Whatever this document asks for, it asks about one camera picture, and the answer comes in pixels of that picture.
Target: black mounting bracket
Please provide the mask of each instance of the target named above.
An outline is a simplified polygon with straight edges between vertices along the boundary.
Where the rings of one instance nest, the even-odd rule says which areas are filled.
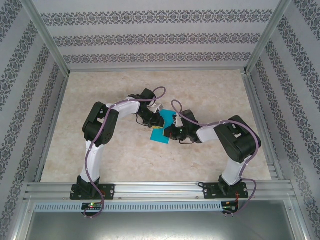
[[[103,194],[104,200],[113,200],[115,195],[115,185],[114,184],[101,184],[99,183],[98,189]],[[73,184],[70,193],[71,200],[101,200],[99,194],[95,194],[93,197],[88,194],[78,184]]]
[[[226,195],[220,190],[218,182],[199,182],[198,186],[203,189],[204,199],[247,199],[249,198],[247,185],[244,182],[230,186]]]
[[[114,184],[99,183],[100,178],[95,181],[95,185],[103,194],[104,200],[113,200],[115,195]],[[71,187],[70,193],[71,200],[101,200],[101,196],[98,191],[90,182],[84,181],[81,176],[78,176],[76,184]]]

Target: decorative border pattern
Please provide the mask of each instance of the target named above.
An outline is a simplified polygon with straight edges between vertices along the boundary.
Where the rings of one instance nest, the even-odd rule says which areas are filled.
[[[14,113],[14,117],[12,119],[12,122],[10,123],[10,129],[7,131],[8,134],[4,137],[2,148],[0,149],[0,180],[3,179],[3,175],[6,172],[6,166],[9,163],[9,159],[11,158],[12,151],[14,150],[14,146],[16,145],[21,127],[23,126],[23,123],[26,119],[30,104],[35,95],[38,83],[46,66],[49,55],[50,51],[47,46],[44,45],[28,80],[26,89],[23,91],[17,110]]]
[[[41,14],[48,26],[178,23],[266,23],[272,10],[161,10]]]
[[[11,25],[16,20],[22,9],[22,4],[19,0],[7,0],[0,10],[0,43],[3,42]]]
[[[14,177],[12,187],[10,189],[10,195],[8,200],[4,205],[4,211],[2,212],[2,217],[0,219],[0,239],[6,239],[6,235],[9,231],[9,226],[14,216],[14,210],[17,208],[17,201],[19,200],[19,195],[21,193],[21,188],[24,180],[26,179],[26,174],[32,159],[33,151],[37,143],[37,139],[40,133],[40,129],[45,119],[46,111],[55,88],[57,77],[59,75],[60,69],[57,63],[54,64],[53,69],[50,73],[49,80],[47,82],[44,94],[42,96],[39,109],[35,116],[33,126],[31,128],[30,135],[27,140],[27,144],[24,148],[23,155],[19,163],[19,167]]]
[[[247,61],[251,52],[165,52],[64,55],[67,64]]]
[[[294,0],[294,5],[310,26],[315,38],[320,41],[320,7],[314,0]]]
[[[96,36],[55,36],[58,47],[164,44],[256,44],[259,33],[187,33]]]
[[[44,155],[45,153],[45,147],[47,145],[47,140],[48,140],[48,137],[49,137],[49,133],[50,133],[50,129],[51,129],[51,125],[52,123],[54,122],[54,117],[55,117],[55,114],[56,114],[56,109],[57,109],[57,106],[58,106],[58,103],[59,103],[59,99],[60,99],[60,94],[61,94],[61,91],[62,91],[62,88],[64,87],[64,83],[65,81],[68,79],[68,77],[64,77],[63,81],[62,81],[62,84],[61,84],[61,87],[60,87],[60,91],[59,91],[59,94],[58,94],[58,97],[57,97],[57,100],[56,100],[56,103],[55,103],[55,107],[54,107],[54,110],[53,110],[53,114],[52,114],[52,117],[51,117],[51,120],[50,120],[50,124],[49,124],[49,127],[48,127],[48,131],[46,133],[46,136],[45,136],[45,139],[44,139],[44,143],[43,143],[43,147],[42,147],[42,150],[41,150],[41,154],[40,154],[40,158],[38,160],[38,164],[36,166],[36,170],[35,170],[35,174],[34,174],[34,177],[33,177],[33,181],[32,182],[35,182],[36,181],[36,177],[37,177],[37,174],[38,174],[38,171],[39,171],[39,167],[40,167],[40,163],[41,163],[41,160],[42,160],[42,156]]]
[[[302,47],[301,42],[297,38],[291,25],[286,17],[283,17],[278,24],[278,31],[285,41],[287,48],[290,51],[291,56],[295,62],[295,65],[300,71],[303,80],[306,82],[306,86],[309,88],[309,92],[312,98],[315,100],[318,110],[320,111],[320,81],[319,74],[316,72],[313,63],[310,61],[307,53]]]
[[[285,70],[277,49],[271,40],[265,46],[265,51],[273,65],[273,69],[284,91],[285,98],[291,107],[294,119],[302,134],[302,139],[305,141],[308,153],[311,155],[311,160],[313,160],[313,166],[317,169],[316,173],[320,175],[320,144],[316,142],[317,138],[315,137],[315,132],[311,128],[308,118],[305,116],[304,108],[300,104],[294,86],[289,79],[289,75]]]
[[[2,107],[6,104],[6,99],[8,99],[11,88],[17,80],[18,73],[20,73],[21,67],[25,62],[37,35],[38,31],[32,21],[30,21],[0,79],[0,112],[3,110]]]
[[[315,228],[315,234],[320,238],[320,213],[319,208],[316,206],[316,199],[312,196],[313,192],[310,190],[310,183],[307,181],[305,170],[301,167],[299,156],[295,149],[295,145],[290,137],[286,121],[283,117],[282,111],[279,107],[275,92],[271,86],[266,69],[261,61],[255,65],[262,82],[265,94],[268,98],[268,102],[273,113],[274,120],[277,124],[277,128],[286,151],[286,155],[291,164],[292,172],[298,183],[298,188],[301,191],[303,202],[306,205],[306,210],[309,212],[309,218],[312,221],[312,226]]]

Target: enclosure wall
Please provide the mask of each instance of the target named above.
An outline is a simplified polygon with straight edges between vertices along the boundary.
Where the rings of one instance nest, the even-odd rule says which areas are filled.
[[[0,240],[48,140],[65,78],[18,0],[0,0]]]
[[[246,66],[279,0],[36,0],[71,70]]]
[[[314,238],[320,238],[319,16],[319,0],[294,0],[251,72],[278,161]]]

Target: slotted metal strip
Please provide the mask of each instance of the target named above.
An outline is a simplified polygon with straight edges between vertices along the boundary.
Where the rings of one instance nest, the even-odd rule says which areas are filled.
[[[81,212],[81,202],[39,202],[34,211],[43,213],[75,213]],[[220,201],[198,202],[108,202],[104,212],[205,212],[222,211]]]

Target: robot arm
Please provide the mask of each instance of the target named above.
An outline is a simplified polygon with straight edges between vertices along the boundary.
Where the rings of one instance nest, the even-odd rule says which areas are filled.
[[[190,110],[185,110],[181,114],[188,119],[197,122]],[[242,118],[237,115],[229,120],[244,124],[249,128]],[[220,140],[229,157],[226,168],[219,177],[219,188],[225,196],[232,186],[236,186],[241,182],[241,171],[246,164],[246,161],[256,150],[256,142],[253,136],[243,127],[232,123],[200,127],[184,118],[180,119],[180,116],[176,115],[175,124],[166,128],[164,130],[164,135],[179,141],[184,141],[186,138],[189,138],[191,142],[197,144]],[[258,139],[260,148],[261,141],[256,134],[255,136]]]
[[[149,90],[145,89],[141,95],[130,95],[126,99],[128,101],[123,102],[119,105],[116,105],[109,112],[108,118],[105,120],[105,126],[100,137],[93,144],[92,149],[87,158],[87,171],[92,179],[92,181],[97,185],[100,180],[100,164],[103,155],[103,150],[105,145],[111,140],[114,135],[117,121],[131,114],[137,114],[143,120],[143,124],[149,128],[163,128],[164,119],[160,116],[159,110],[162,109],[161,104],[153,104],[152,107],[149,107],[149,101],[138,102],[138,101],[129,101],[130,99],[153,99],[155,94]],[[113,104],[103,104],[101,102],[96,102],[86,119],[82,131],[84,132],[84,138],[86,140],[86,152],[88,153],[89,148],[92,144],[92,141],[97,136],[102,123],[99,119],[104,119],[108,109]],[[87,193],[94,196],[96,194],[95,189],[92,187],[91,182],[86,173],[85,164],[83,166],[81,174],[77,178],[77,184]]]

